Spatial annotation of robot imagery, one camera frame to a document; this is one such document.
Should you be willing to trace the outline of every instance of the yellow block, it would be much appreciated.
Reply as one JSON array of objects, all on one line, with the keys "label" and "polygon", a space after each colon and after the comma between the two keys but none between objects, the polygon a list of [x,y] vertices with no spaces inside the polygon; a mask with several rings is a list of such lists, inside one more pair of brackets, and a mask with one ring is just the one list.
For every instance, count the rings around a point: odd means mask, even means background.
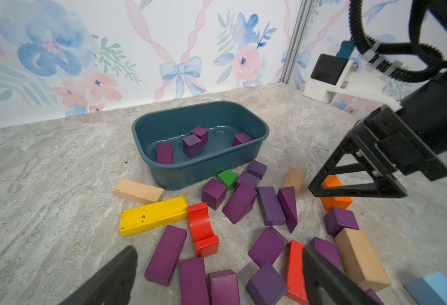
[{"label": "yellow block", "polygon": [[144,205],[120,214],[120,234],[128,236],[188,218],[186,197]]}]

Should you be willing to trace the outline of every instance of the teal plastic bin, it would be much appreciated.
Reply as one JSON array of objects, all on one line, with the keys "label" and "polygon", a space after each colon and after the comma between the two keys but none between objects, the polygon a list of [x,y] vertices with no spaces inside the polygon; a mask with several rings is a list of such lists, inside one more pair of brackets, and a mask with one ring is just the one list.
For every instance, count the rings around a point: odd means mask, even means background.
[{"label": "teal plastic bin", "polygon": [[[208,129],[208,143],[203,145],[201,155],[190,159],[183,152],[182,139],[196,126]],[[232,146],[234,136],[243,132],[252,140]],[[268,137],[269,127],[237,103],[215,101],[147,113],[135,120],[132,133],[155,183],[176,190],[251,162]],[[157,143],[172,143],[174,164],[156,162]]]}]

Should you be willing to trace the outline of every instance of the marble countertop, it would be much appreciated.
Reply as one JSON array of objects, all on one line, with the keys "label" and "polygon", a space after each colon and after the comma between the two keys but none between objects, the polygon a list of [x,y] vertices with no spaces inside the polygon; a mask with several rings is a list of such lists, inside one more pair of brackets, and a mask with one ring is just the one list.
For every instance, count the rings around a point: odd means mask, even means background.
[{"label": "marble countertop", "polygon": [[[169,287],[143,276],[165,226],[121,237],[120,212],[139,204],[112,190],[123,178],[155,185],[132,137],[136,118],[218,100],[238,102],[269,125],[257,160],[269,166],[260,186],[276,190],[290,166],[312,179],[356,121],[276,84],[0,129],[0,304],[57,304],[128,245],[138,253],[131,304],[179,304],[179,268]],[[404,283],[435,271],[447,276],[447,177],[435,182],[420,173],[397,177],[409,197],[353,198],[350,210],[391,278],[392,286],[380,291],[380,298],[386,304],[416,304]],[[356,173],[342,182],[361,180],[364,176]],[[206,182],[167,191],[165,198],[185,195],[189,205],[198,204]],[[307,184],[297,200],[299,223],[293,234],[286,225],[276,229],[301,243],[314,236],[333,241],[325,232],[322,203]],[[242,304],[253,304],[245,284],[258,267],[247,252],[264,229],[261,212],[255,203],[233,225],[221,212],[224,205],[210,209],[220,250],[205,258],[206,272],[235,271]],[[173,225],[188,230],[180,259],[195,257],[188,221]],[[282,275],[284,264],[282,253],[274,264]],[[283,297],[278,304],[293,302]]]}]

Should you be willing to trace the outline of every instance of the blue flower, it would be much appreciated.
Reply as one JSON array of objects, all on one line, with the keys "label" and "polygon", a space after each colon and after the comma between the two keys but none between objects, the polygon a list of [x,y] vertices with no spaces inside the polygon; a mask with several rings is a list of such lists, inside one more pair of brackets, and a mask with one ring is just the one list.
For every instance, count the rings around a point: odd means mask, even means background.
[{"label": "blue flower", "polygon": [[78,76],[94,64],[98,45],[77,15],[50,0],[18,2],[0,18],[0,33],[12,45],[25,68],[40,76],[57,73],[57,66]]}]

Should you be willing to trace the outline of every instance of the purple block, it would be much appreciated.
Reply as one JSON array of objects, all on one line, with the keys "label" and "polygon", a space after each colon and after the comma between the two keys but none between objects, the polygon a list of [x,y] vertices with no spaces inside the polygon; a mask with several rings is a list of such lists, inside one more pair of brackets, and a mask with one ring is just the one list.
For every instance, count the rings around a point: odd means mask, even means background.
[{"label": "purple block", "polygon": [[293,233],[293,230],[298,224],[298,214],[296,212],[296,199],[295,199],[295,187],[282,187],[278,192],[278,200],[280,201],[284,215],[286,217],[286,225],[289,232]]},{"label": "purple block", "polygon": [[251,162],[251,164],[249,164],[247,171],[256,176],[257,178],[259,178],[259,180],[262,180],[264,174],[266,173],[266,169],[267,165],[264,165],[261,162],[257,162],[256,160],[254,160]]},{"label": "purple block", "polygon": [[288,285],[271,264],[264,265],[245,285],[256,305],[275,305],[288,291]]},{"label": "purple block", "polygon": [[234,136],[234,143],[232,144],[232,146],[239,145],[239,144],[242,144],[245,142],[249,142],[250,140],[252,140],[251,137],[249,137],[245,133],[240,133],[237,136]]},{"label": "purple block", "polygon": [[179,262],[181,305],[210,305],[203,257]]},{"label": "purple block", "polygon": [[332,236],[339,234],[343,228],[359,230],[354,213],[349,210],[333,207],[325,215],[324,220],[327,233]]},{"label": "purple block", "polygon": [[209,207],[216,210],[227,195],[227,186],[218,182],[215,178],[210,179],[201,191],[201,201],[206,202]]},{"label": "purple block", "polygon": [[196,135],[190,135],[183,138],[183,151],[190,157],[194,158],[201,154],[203,142]]},{"label": "purple block", "polygon": [[186,236],[186,230],[172,225],[166,227],[145,270],[144,275],[148,281],[169,286]]},{"label": "purple block", "polygon": [[157,151],[157,163],[174,164],[174,162],[172,161],[171,143],[157,143],[155,149]]},{"label": "purple block", "polygon": [[237,180],[237,182],[235,183],[235,187],[239,187],[239,185],[244,182],[245,184],[247,184],[248,186],[250,186],[253,189],[257,188],[257,185],[259,184],[259,178],[257,178],[256,176],[254,176],[251,173],[248,172],[242,172],[242,174],[240,174],[239,179]]},{"label": "purple block", "polygon": [[274,187],[260,186],[257,188],[257,202],[261,208],[264,225],[282,225],[286,223],[283,209],[276,196]]},{"label": "purple block", "polygon": [[329,262],[339,269],[339,251],[337,246],[328,241],[324,241],[321,238],[314,237],[310,243],[310,246],[322,254]]},{"label": "purple block", "polygon": [[232,270],[210,273],[212,305],[240,305],[239,282]]},{"label": "purple block", "polygon": [[208,129],[198,126],[191,131],[191,134],[196,135],[201,140],[202,145],[208,142]]},{"label": "purple block", "polygon": [[379,305],[385,305],[383,301],[379,298],[379,296],[372,289],[366,290],[366,294],[370,296],[374,301],[376,301]]},{"label": "purple block", "polygon": [[273,264],[287,245],[288,240],[270,226],[261,233],[249,251],[249,256],[262,268],[267,263]]},{"label": "purple block", "polygon": [[256,195],[257,192],[255,190],[242,183],[223,207],[222,212],[233,224],[236,224],[252,210]]}]

